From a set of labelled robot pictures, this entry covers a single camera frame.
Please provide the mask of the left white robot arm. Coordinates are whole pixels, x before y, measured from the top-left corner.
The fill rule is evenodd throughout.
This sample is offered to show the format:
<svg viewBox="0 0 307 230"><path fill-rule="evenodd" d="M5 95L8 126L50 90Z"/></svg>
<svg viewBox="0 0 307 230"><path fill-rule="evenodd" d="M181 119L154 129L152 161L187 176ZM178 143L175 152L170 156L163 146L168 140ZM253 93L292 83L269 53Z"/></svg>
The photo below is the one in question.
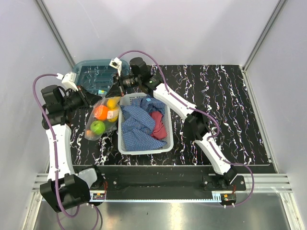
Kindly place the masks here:
<svg viewBox="0 0 307 230"><path fill-rule="evenodd" d="M66 94L57 85L41 90L42 126L49 142L49 172L47 182L40 185L40 193L57 213L90 202L91 190L100 189L104 179L92 165L76 173L71 159L71 114L80 108L90 108L101 97L89 93L82 86Z"/></svg>

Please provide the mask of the clear zip top bag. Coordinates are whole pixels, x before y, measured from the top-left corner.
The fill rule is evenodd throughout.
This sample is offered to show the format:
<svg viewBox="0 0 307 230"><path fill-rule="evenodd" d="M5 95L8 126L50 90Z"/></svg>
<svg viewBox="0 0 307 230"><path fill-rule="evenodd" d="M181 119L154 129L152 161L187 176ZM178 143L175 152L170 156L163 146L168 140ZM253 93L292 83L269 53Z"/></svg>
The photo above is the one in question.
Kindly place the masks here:
<svg viewBox="0 0 307 230"><path fill-rule="evenodd" d="M98 96L102 99L94 105L84 134L85 138L91 141L96 141L103 134L117 129L120 97L107 97L104 90L99 90Z"/></svg>

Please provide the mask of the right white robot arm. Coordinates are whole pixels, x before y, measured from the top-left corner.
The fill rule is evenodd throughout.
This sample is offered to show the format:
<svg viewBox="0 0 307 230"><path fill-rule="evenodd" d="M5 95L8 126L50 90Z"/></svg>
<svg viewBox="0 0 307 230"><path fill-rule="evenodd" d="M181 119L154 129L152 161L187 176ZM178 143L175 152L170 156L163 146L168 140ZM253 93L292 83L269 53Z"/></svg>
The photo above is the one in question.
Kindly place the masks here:
<svg viewBox="0 0 307 230"><path fill-rule="evenodd" d="M172 90L163 74L151 74L141 57L130 60L130 72L127 75L123 74L122 61L119 58L112 59L109 66L115 68L117 73L113 76L114 83L107 93L108 97L124 96L127 89L139 87L142 92L163 102L183 120L184 136L191 138L211 162L218 186L228 190L235 185L238 173L234 165L222 154L214 140L215 136L208 127L209 120L216 122L213 117L205 113L200 106L188 102Z"/></svg>

